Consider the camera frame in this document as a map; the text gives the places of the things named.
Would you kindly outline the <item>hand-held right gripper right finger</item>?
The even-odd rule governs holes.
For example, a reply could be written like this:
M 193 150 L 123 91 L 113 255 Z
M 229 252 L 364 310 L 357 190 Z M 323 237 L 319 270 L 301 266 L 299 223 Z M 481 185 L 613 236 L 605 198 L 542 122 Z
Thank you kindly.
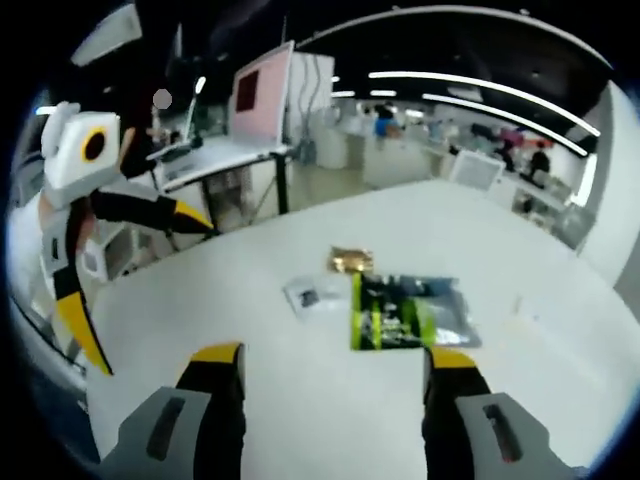
M 583 479 L 550 447 L 546 427 L 506 393 L 490 390 L 473 359 L 425 350 L 422 438 L 429 479 Z

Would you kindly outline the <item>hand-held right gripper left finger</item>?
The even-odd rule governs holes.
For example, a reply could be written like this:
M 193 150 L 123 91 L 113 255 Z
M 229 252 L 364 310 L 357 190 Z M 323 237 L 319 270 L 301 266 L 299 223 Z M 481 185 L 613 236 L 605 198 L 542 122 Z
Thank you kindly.
M 246 433 L 245 345 L 191 356 L 174 387 L 163 386 L 121 423 L 101 462 L 103 479 L 238 479 Z

